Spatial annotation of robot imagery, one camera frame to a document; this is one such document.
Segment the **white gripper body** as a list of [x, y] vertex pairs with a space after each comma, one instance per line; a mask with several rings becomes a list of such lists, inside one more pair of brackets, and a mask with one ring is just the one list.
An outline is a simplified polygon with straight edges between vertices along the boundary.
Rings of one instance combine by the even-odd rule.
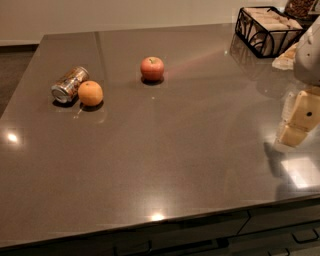
[[320, 17], [317, 17], [299, 39], [293, 70], [299, 81], [320, 85]]

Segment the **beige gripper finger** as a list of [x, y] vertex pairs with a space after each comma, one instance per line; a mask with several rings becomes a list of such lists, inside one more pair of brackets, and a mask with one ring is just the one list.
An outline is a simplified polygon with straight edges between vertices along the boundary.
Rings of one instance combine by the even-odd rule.
[[275, 142], [291, 148], [299, 146], [320, 123], [320, 88], [290, 92], [281, 118]]

